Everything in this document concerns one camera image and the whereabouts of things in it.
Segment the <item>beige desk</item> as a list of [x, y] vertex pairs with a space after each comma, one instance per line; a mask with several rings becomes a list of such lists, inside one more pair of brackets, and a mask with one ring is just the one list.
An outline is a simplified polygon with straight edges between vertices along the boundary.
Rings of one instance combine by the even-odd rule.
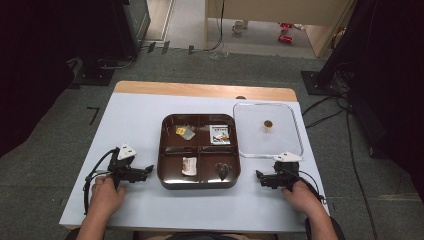
[[321, 57], [356, 0], [205, 0], [209, 18], [302, 24], [316, 57]]

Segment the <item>dark curtain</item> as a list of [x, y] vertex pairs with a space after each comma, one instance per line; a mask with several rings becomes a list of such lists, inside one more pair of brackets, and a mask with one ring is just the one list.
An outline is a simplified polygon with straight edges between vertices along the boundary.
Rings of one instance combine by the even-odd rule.
[[424, 0], [358, 0], [347, 31], [319, 73], [338, 72], [369, 146], [410, 174], [424, 202]]
[[74, 73], [50, 0], [0, 0], [0, 157], [31, 135]]

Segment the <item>person's left hand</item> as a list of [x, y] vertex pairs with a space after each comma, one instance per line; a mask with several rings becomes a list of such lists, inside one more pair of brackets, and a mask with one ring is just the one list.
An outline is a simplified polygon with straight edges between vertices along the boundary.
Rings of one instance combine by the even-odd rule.
[[92, 187], [91, 202], [87, 215], [99, 218], [110, 218], [123, 204], [126, 188], [115, 188], [114, 180], [110, 175], [95, 179]]

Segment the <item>black stand base plate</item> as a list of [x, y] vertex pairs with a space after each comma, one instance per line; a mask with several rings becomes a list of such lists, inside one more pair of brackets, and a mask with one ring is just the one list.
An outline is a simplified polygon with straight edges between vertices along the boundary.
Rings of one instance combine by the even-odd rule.
[[309, 95], [334, 96], [337, 91], [332, 87], [332, 78], [318, 71], [302, 71], [301, 77]]
[[89, 85], [89, 86], [108, 86], [111, 82], [113, 70], [99, 69], [90, 72], [85, 69], [80, 69], [76, 74], [73, 84]]

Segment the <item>red object on floor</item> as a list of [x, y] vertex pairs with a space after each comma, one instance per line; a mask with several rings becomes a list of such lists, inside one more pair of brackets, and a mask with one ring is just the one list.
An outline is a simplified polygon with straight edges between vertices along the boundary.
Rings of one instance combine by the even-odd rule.
[[285, 42], [285, 43], [291, 43], [293, 41], [293, 38], [287, 35], [287, 32], [289, 29], [292, 28], [292, 24], [289, 23], [280, 23], [279, 24], [281, 30], [280, 30], [280, 35], [278, 37], [278, 40], [280, 42]]

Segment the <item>black tape corner mark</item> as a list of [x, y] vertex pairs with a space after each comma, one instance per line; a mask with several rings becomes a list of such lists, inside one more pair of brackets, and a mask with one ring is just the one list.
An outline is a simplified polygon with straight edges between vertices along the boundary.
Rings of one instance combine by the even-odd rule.
[[91, 107], [91, 106], [87, 106], [86, 107], [86, 109], [87, 110], [92, 110], [94, 113], [93, 113], [93, 116], [92, 116], [92, 118], [91, 118], [91, 120], [90, 120], [90, 123], [89, 123], [89, 125], [93, 125], [94, 124], [94, 121], [96, 120], [96, 118], [97, 118], [97, 116], [98, 116], [98, 113], [99, 113], [99, 111], [100, 111], [100, 108], [99, 107]]

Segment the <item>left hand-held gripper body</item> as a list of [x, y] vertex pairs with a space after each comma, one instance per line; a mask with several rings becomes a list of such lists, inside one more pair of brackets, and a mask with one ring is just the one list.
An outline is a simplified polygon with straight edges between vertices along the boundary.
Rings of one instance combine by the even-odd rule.
[[114, 150], [107, 171], [112, 176], [115, 188], [118, 188], [121, 181], [131, 183], [130, 179], [133, 173], [143, 174], [131, 167], [135, 156], [136, 151], [126, 143]]

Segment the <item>person's right hand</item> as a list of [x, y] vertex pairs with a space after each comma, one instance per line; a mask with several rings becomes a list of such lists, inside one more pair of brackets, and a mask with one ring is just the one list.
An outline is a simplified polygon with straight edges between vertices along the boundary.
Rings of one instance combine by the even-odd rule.
[[304, 213], [309, 218], [315, 218], [325, 213], [322, 204], [302, 181], [297, 181], [291, 190], [283, 189], [282, 194], [297, 211]]

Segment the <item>white and green packet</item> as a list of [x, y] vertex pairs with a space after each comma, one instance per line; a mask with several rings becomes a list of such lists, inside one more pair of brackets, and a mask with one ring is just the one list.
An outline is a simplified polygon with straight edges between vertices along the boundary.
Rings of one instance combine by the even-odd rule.
[[227, 125], [210, 125], [209, 135], [212, 145], [229, 145], [231, 143]]

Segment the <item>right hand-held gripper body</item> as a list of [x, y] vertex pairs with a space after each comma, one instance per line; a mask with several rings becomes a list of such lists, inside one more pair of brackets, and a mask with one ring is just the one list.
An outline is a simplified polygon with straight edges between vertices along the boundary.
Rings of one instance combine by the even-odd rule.
[[275, 161], [273, 168], [276, 173], [276, 180], [272, 188], [284, 187], [289, 191], [293, 191], [294, 184], [300, 180], [298, 173], [299, 163], [296, 161], [285, 161], [284, 158], [286, 155], [287, 152], [284, 152], [273, 157]]

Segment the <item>dark heart-shaped piece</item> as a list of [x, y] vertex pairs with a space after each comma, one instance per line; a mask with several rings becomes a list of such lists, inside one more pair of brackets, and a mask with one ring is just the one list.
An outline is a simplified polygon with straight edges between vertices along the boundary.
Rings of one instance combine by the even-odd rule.
[[231, 167], [225, 163], [217, 163], [215, 167], [220, 180], [223, 181], [228, 176]]

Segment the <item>clear tray lid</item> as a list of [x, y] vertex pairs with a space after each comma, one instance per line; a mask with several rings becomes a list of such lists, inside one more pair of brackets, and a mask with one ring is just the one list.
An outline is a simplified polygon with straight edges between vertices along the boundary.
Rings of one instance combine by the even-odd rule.
[[303, 155], [293, 109], [282, 103], [234, 105], [239, 152], [246, 158], [273, 158], [284, 152]]

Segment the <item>black cabinet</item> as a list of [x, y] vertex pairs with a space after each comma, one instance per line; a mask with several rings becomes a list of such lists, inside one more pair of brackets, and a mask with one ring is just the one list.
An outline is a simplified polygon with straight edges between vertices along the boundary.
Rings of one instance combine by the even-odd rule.
[[138, 56], [150, 15], [146, 0], [87, 0], [87, 42], [101, 69], [122, 69]]

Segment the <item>brown compartment tray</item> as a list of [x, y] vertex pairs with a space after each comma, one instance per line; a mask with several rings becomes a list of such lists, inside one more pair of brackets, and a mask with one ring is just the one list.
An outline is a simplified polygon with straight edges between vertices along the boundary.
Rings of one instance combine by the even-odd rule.
[[[212, 145], [209, 126], [227, 125], [231, 143]], [[176, 128], [192, 130], [195, 136], [187, 141], [176, 134]], [[197, 174], [182, 174], [182, 159], [197, 158]], [[221, 181], [215, 165], [225, 163], [231, 167]], [[241, 173], [238, 140], [234, 119], [227, 114], [171, 114], [162, 121], [157, 175], [162, 186], [170, 190], [227, 189], [233, 187]]]

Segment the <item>white wrapped candy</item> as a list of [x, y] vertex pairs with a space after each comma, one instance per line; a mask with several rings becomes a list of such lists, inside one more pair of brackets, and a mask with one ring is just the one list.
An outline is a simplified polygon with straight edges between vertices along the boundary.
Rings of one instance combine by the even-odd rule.
[[185, 176], [195, 176], [197, 174], [196, 157], [184, 157], [182, 159], [182, 174]]

